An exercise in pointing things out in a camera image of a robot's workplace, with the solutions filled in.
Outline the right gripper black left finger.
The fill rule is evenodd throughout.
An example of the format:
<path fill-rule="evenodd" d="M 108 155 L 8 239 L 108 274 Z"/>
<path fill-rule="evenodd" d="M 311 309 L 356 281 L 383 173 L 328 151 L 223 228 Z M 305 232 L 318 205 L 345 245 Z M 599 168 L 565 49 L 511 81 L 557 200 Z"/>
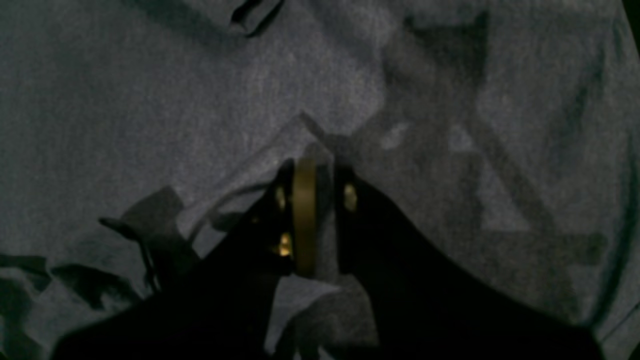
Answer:
<path fill-rule="evenodd" d="M 114 317 L 73 331 L 53 360 L 267 360 L 281 278 L 316 269 L 316 165 L 286 161 L 265 193 L 205 259 Z"/>

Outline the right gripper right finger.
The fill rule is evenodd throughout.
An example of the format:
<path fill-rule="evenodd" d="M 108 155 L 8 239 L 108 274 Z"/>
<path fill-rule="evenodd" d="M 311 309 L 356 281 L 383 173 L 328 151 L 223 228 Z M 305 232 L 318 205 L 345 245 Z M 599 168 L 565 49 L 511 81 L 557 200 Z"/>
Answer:
<path fill-rule="evenodd" d="M 339 271 L 356 278 L 384 360 L 602 360 L 594 335 L 455 264 L 385 194 L 334 167 Z"/>

